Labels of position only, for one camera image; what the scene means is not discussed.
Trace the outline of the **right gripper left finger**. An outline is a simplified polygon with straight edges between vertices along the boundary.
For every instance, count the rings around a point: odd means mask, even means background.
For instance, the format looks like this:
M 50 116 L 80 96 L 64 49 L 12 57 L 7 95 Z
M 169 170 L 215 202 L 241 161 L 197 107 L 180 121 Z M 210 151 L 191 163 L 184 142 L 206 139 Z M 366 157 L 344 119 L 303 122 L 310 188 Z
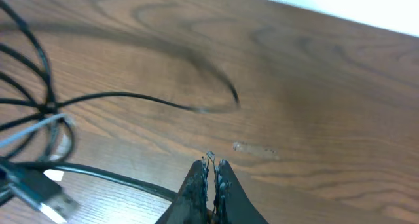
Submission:
M 208 170 L 204 160 L 190 167 L 174 201 L 156 224 L 203 224 L 208 222 Z

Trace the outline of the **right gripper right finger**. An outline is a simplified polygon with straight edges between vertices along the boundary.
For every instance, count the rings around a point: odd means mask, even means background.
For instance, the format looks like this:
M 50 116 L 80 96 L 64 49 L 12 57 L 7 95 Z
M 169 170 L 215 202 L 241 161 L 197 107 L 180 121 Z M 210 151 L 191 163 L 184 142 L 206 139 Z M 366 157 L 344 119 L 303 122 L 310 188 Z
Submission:
M 268 224 L 248 199 L 231 165 L 220 160 L 215 168 L 215 216 L 221 224 Z

